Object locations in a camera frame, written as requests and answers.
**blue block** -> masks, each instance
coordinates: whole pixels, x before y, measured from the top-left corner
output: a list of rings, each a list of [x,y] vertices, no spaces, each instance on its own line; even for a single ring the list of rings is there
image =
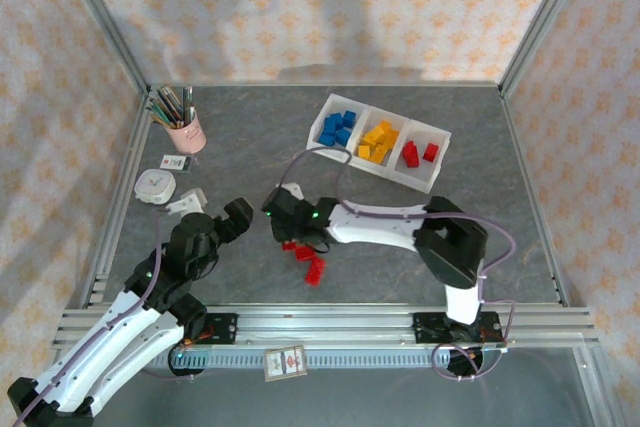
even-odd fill
[[[338,132],[336,132],[336,142],[338,142],[343,147],[347,146],[349,137],[351,137],[351,132],[349,132],[348,130],[340,129]]]
[[[333,147],[336,143],[336,138],[333,135],[323,133],[318,139],[318,143],[326,145],[327,147]]]
[[[353,129],[353,126],[356,125],[356,113],[347,110],[342,117],[342,125],[343,127]]]
[[[342,128],[342,115],[336,112],[335,114],[331,114],[329,118],[334,119],[334,122],[336,123],[336,129]]]
[[[336,121],[331,117],[324,119],[324,133],[329,135],[336,135]]]

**pink cup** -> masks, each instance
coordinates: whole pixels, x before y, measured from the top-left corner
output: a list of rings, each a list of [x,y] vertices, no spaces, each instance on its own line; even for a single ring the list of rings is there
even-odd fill
[[[173,145],[181,154],[195,154],[200,152],[207,143],[207,137],[204,135],[196,110],[192,110],[193,120],[189,125],[182,129],[167,129],[169,137],[173,141]]]

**patterned wallpaper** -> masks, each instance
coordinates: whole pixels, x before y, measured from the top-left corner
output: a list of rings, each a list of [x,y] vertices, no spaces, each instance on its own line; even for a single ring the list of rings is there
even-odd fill
[[[498,81],[541,0],[105,0],[152,83]]]
[[[554,245],[640,425],[640,0],[569,0],[511,98]]]
[[[83,0],[0,4],[0,424],[88,271],[137,94]]]

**white box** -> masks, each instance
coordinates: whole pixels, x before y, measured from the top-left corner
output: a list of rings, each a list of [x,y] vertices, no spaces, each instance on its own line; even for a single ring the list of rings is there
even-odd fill
[[[346,147],[346,149],[353,154],[349,165],[428,194],[433,187],[436,177],[438,177],[440,173],[442,159],[449,147],[451,132],[387,112],[386,110],[378,109],[377,107],[362,104],[355,100],[331,94],[311,126],[307,140],[307,149],[323,147],[317,140],[324,130],[324,119],[336,112],[344,114],[347,110],[356,113],[356,124],[353,127],[351,137]],[[400,134],[398,135],[398,140],[393,150],[385,156],[383,163],[378,165],[374,162],[361,159],[356,154],[361,137],[383,120],[391,122],[392,128],[400,132]],[[402,148],[410,140],[413,140],[416,144],[418,156],[420,157],[420,166],[414,169],[408,168],[402,158]],[[438,154],[434,162],[427,162],[422,159],[429,143],[438,146]],[[337,160],[338,162],[345,162],[347,160],[346,154],[332,150],[319,150],[316,153]]]

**card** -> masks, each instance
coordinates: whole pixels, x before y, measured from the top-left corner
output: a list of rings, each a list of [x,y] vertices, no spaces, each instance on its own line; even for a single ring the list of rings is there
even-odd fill
[[[264,352],[264,379],[267,382],[307,374],[304,347],[287,347]]]
[[[160,168],[177,172],[189,172],[193,157],[190,155],[165,155],[160,162]]]

